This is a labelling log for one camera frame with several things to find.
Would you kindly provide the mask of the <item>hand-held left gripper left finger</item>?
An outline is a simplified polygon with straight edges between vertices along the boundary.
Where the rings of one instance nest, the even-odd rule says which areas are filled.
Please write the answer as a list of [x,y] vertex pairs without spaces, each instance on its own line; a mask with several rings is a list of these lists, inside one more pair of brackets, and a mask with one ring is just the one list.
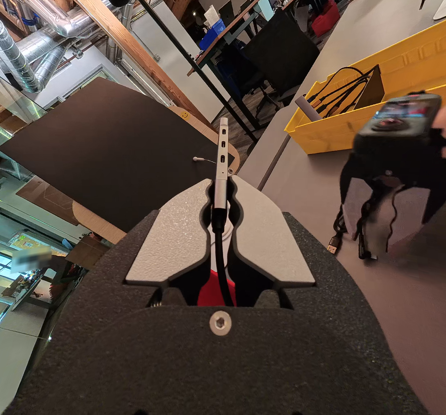
[[187,305],[197,305],[210,278],[211,185],[212,180],[204,179],[161,207],[126,275],[126,284],[177,288]]

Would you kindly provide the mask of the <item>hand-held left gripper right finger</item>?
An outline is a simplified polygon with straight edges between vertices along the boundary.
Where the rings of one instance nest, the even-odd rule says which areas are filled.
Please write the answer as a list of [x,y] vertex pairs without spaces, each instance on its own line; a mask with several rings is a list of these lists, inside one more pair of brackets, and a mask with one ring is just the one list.
[[230,179],[230,278],[237,307],[253,307],[261,293],[309,288],[316,280],[280,208],[239,177]]

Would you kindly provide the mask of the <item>yellow plastic bin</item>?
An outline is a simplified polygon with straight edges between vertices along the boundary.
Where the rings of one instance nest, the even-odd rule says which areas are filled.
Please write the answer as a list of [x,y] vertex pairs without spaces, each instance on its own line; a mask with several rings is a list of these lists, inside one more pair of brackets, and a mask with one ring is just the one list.
[[340,112],[354,99],[344,101],[332,116],[311,122],[297,109],[284,131],[306,154],[352,148],[355,134],[373,117],[385,101],[413,91],[446,95],[446,22],[439,22],[415,35],[352,64],[367,71],[379,64],[385,95],[380,104]]

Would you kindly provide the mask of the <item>red plastic bin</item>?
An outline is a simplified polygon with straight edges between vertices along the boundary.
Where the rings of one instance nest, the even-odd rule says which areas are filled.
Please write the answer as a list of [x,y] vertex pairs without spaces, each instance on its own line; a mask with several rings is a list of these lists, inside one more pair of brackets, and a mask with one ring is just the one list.
[[198,307],[226,306],[220,289],[218,273],[212,269],[210,271],[209,280],[200,290],[197,306]]

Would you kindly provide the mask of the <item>silver usb hub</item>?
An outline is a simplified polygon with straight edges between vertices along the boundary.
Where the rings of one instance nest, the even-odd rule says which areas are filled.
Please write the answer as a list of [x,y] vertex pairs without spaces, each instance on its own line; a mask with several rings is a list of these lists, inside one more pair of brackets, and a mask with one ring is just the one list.
[[298,96],[294,100],[299,109],[307,116],[311,122],[319,121],[322,119],[320,114],[314,109],[314,107],[308,102],[304,95]]
[[215,235],[215,263],[221,294],[224,304],[232,307],[233,301],[227,283],[223,253],[223,233],[227,218],[228,148],[228,119],[222,117],[219,128],[211,227]]

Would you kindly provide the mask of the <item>person's right hand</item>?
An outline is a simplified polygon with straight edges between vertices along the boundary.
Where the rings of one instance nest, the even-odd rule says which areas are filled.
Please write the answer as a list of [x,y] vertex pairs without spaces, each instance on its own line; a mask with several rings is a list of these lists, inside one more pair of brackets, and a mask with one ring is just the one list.
[[433,142],[441,150],[442,158],[446,158],[446,107],[442,107],[432,125]]

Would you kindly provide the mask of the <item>black backdrop board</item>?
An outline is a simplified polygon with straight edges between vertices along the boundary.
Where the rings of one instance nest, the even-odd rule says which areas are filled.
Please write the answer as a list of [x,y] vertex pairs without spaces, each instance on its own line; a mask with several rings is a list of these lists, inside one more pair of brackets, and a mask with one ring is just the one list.
[[128,233],[151,211],[215,178],[218,134],[172,109],[96,78],[1,145],[1,152]]

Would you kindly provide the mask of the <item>black office chair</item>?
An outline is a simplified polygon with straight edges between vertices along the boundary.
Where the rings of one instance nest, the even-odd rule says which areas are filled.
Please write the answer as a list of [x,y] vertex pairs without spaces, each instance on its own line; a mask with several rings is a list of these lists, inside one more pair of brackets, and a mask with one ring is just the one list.
[[280,107],[266,92],[266,78],[254,66],[254,64],[246,57],[243,52],[245,43],[239,39],[234,40],[226,45],[219,56],[215,58],[216,67],[222,78],[233,89],[237,98],[243,100],[247,95],[251,95],[255,90],[260,89],[263,98],[256,108],[255,118],[268,102],[275,106],[275,110],[279,111]]

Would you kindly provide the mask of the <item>wooden ceiling beam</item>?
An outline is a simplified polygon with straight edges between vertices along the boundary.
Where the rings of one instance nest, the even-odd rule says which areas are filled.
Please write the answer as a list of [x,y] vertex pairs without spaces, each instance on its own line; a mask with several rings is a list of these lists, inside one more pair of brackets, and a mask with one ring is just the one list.
[[163,71],[146,52],[130,31],[115,17],[102,0],[74,0],[118,47],[141,69],[164,94],[176,105],[190,112],[211,131],[216,133],[209,121],[188,99],[175,82]]

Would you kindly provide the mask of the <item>blue plastic bin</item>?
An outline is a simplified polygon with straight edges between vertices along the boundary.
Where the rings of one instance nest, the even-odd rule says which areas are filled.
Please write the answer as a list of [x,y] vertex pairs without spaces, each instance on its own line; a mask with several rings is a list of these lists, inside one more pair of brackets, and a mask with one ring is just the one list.
[[224,32],[226,29],[226,26],[222,19],[219,19],[217,22],[215,22],[214,25],[211,26],[211,28],[207,31],[204,38],[199,43],[199,48],[202,51],[205,51],[209,46],[213,43],[213,41]]

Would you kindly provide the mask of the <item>silver round duct pipes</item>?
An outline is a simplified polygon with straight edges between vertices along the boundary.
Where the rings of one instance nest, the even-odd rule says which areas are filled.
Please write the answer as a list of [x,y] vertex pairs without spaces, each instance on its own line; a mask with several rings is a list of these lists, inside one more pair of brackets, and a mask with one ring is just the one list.
[[45,25],[15,43],[1,22],[1,70],[29,93],[45,89],[65,52],[76,42],[93,37],[99,26],[80,7],[65,12],[54,0],[14,0],[30,7]]

